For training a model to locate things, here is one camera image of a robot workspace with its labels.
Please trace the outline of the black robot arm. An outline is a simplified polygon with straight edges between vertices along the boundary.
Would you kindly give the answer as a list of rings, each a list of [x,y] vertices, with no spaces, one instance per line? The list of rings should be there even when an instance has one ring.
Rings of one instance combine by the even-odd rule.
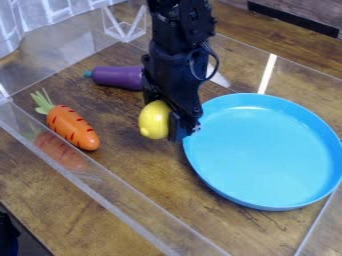
[[[143,97],[171,108],[167,138],[179,142],[200,126],[198,90],[216,74],[207,69],[208,60],[218,57],[208,43],[216,19],[208,0],[147,0],[147,4],[152,38],[142,57]]]

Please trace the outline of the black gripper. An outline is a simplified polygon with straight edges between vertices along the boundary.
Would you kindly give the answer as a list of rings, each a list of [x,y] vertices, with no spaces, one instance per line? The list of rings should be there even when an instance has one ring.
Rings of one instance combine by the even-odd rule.
[[[151,43],[150,52],[142,57],[144,104],[160,100],[175,111],[168,115],[171,142],[180,142],[200,130],[198,118],[203,110],[198,90],[210,79],[207,65],[211,53],[207,43],[174,55],[156,43]]]

